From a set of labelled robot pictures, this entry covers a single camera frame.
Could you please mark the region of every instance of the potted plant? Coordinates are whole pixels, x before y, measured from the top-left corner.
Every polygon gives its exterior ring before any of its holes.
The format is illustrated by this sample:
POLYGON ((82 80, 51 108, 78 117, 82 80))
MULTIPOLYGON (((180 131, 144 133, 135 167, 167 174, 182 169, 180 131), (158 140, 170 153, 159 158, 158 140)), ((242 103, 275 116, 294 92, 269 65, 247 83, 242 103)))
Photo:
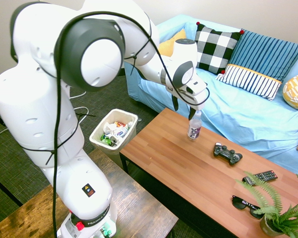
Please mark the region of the potted plant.
POLYGON ((298 204, 294 207, 290 205, 289 209, 282 214, 282 201, 279 193, 269 183, 258 179, 250 172, 245 172, 255 185, 251 186, 245 182, 236 180, 242 184, 255 197, 260 209, 254 211, 255 214, 264 214, 260 222, 260 227, 264 233, 271 237, 286 234, 291 238, 298 238, 298 204), (273 200, 273 205, 264 194, 257 188, 262 188, 273 200))

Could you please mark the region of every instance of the red light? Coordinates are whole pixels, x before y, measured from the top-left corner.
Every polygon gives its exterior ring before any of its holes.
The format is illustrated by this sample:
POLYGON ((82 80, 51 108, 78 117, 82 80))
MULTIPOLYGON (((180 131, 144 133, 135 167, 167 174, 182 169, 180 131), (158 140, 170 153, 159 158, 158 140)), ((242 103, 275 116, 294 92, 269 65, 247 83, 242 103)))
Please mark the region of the red light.
POLYGON ((83 230, 83 228, 85 227, 84 224, 82 222, 77 222, 76 227, 78 229, 78 231, 83 230))

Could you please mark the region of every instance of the game controller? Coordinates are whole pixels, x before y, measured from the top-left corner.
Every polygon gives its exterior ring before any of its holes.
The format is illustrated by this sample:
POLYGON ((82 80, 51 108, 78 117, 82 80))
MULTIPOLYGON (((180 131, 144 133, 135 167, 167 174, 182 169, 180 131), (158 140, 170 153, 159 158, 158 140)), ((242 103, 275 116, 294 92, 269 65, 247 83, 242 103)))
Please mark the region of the game controller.
POLYGON ((228 160, 230 165, 236 164, 241 158, 243 158, 242 154, 235 153, 234 150, 228 150, 225 145, 222 145, 219 142, 215 143, 213 154, 214 156, 220 155, 225 158, 228 160))

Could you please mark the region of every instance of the checkered pillow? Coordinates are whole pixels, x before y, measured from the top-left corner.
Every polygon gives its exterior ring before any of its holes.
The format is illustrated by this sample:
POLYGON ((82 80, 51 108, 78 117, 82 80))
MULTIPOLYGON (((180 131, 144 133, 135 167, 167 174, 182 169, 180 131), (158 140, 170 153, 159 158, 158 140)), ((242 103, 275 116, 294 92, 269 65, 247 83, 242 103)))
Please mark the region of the checkered pillow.
POLYGON ((219 74, 225 70, 241 33, 216 31, 199 22, 197 25, 195 36, 198 45, 197 67, 219 74))

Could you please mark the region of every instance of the white trash bin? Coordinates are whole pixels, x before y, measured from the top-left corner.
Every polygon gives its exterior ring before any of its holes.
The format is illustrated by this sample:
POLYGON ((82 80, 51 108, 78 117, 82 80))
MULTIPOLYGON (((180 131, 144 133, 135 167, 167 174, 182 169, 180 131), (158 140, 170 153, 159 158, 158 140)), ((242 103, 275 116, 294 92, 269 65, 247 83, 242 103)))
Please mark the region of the white trash bin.
POLYGON ((103 120, 98 124, 93 133, 89 136, 89 141, 102 152, 104 152, 112 161, 114 161, 117 165, 123 168, 123 165, 120 160, 119 151, 127 145, 132 138, 134 138, 137 134, 136 125, 138 122, 138 116, 132 113, 128 113, 126 111, 120 109, 111 110, 107 116, 103 118, 103 120), (132 121, 132 126, 128 130, 127 134, 122 138, 122 141, 116 147, 111 147, 104 142, 100 141, 100 137, 104 133, 104 125, 106 122, 109 124, 114 123, 115 121, 122 122, 123 124, 127 124, 132 121))

